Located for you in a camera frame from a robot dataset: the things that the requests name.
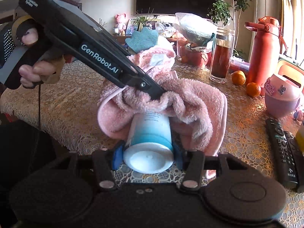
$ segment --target brown tea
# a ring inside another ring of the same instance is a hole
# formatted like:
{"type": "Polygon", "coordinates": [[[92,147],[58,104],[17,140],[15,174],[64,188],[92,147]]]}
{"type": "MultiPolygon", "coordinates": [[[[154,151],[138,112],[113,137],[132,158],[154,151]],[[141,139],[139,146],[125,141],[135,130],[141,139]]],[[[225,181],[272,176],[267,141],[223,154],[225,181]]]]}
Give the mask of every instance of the brown tea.
{"type": "Polygon", "coordinates": [[[217,78],[226,78],[230,66],[231,48],[216,45],[213,52],[211,74],[217,78]]]}

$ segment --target pink towel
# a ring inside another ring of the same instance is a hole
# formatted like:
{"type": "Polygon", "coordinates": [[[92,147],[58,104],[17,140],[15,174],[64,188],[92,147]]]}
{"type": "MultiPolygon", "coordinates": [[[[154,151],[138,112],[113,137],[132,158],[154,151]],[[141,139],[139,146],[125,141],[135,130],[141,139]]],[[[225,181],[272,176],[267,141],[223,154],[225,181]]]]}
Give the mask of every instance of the pink towel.
{"type": "MultiPolygon", "coordinates": [[[[98,123],[114,139],[126,140],[134,114],[157,112],[170,117],[171,128],[180,134],[186,150],[202,150],[215,156],[221,146],[227,117],[227,99],[218,89],[190,79],[178,79],[171,68],[175,62],[172,49],[155,46],[132,55],[129,59],[142,68],[166,92],[159,100],[133,87],[118,88],[104,82],[98,123]],[[152,56],[165,54],[162,65],[150,66],[152,56]]],[[[207,171],[211,178],[214,171],[207,171]]]]}

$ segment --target teal cloth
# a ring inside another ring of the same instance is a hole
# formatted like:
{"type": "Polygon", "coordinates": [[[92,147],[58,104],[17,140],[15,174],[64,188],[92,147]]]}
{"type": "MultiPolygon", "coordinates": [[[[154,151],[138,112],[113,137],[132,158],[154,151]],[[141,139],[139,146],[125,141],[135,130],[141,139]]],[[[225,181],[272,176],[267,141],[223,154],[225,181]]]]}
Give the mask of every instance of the teal cloth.
{"type": "Polygon", "coordinates": [[[127,45],[136,53],[148,50],[157,45],[158,32],[144,27],[141,32],[134,31],[131,38],[126,39],[127,45]]]}

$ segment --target hand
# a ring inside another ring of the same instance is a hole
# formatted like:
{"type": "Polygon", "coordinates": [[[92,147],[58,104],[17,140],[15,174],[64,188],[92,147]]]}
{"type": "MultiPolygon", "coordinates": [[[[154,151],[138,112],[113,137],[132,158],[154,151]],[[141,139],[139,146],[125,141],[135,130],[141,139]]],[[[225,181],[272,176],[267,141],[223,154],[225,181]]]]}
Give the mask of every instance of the hand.
{"type": "MultiPolygon", "coordinates": [[[[32,45],[38,41],[38,32],[35,28],[31,28],[27,31],[27,34],[22,37],[22,42],[25,45],[32,45]]],[[[33,87],[33,82],[40,82],[41,75],[49,76],[56,72],[56,67],[49,62],[40,61],[36,62],[33,66],[22,65],[19,68],[19,74],[21,75],[21,84],[24,87],[33,87]]]]}

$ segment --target white and blue bottle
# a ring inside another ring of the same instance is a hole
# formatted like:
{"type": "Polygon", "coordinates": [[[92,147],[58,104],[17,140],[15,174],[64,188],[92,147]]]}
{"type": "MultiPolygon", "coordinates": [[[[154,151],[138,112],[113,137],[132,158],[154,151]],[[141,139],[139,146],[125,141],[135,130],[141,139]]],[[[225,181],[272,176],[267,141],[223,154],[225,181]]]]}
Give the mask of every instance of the white and blue bottle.
{"type": "Polygon", "coordinates": [[[140,173],[155,174],[168,169],[174,161],[169,118],[154,112],[135,114],[123,159],[140,173]]]}

